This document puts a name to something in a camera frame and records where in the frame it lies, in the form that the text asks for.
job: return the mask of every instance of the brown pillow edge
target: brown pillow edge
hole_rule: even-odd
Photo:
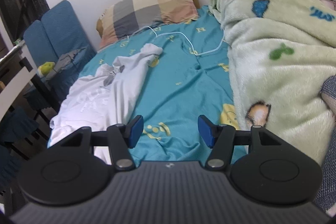
[[[194,2],[196,9],[201,8],[199,0],[193,0],[193,2]],[[100,18],[98,18],[97,20],[96,30],[98,31],[100,37],[102,37],[104,28],[103,28],[103,23],[101,22]]]

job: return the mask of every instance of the light green fleece blanket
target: light green fleece blanket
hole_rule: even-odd
[[[239,126],[266,126],[322,163],[335,118],[319,96],[336,74],[336,12],[319,0],[210,0],[225,30]]]

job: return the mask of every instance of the bed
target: bed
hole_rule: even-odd
[[[160,24],[105,46],[79,75],[95,75],[100,66],[111,65],[116,57],[137,54],[153,40],[154,31],[157,35],[182,32],[192,41],[195,52],[182,34],[164,35],[153,42],[163,52],[149,64],[131,116],[140,114],[144,118],[143,134],[136,147],[130,149],[137,165],[142,160],[199,160],[204,164],[211,149],[198,133],[197,119],[201,114],[214,123],[238,128],[228,75],[228,45],[223,43],[219,50],[210,54],[195,55],[216,48],[223,36],[220,24],[207,6],[198,9],[197,13],[197,20]],[[54,144],[55,139],[53,130],[49,145]],[[236,146],[232,161],[245,154],[244,147]]]

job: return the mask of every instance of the plaid pillow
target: plaid pillow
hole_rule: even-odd
[[[131,35],[143,26],[198,19],[193,0],[122,0],[101,15],[100,48]]]

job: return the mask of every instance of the teal bed sheet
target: teal bed sheet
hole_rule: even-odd
[[[223,32],[207,6],[198,9],[197,21],[163,25],[157,34],[182,32],[197,52],[216,48]],[[131,56],[155,38],[148,29],[123,39],[99,52],[83,69],[80,76],[94,75],[104,63],[111,65],[117,56]],[[130,149],[138,165],[142,160],[199,160],[204,164],[209,149],[197,128],[197,119],[206,115],[213,123],[236,125],[232,90],[228,75],[226,43],[213,53],[196,56],[182,34],[157,38],[155,45],[163,48],[161,56],[151,64],[145,83],[132,114],[144,118],[144,132],[135,148]],[[232,161],[245,155],[236,146]]]

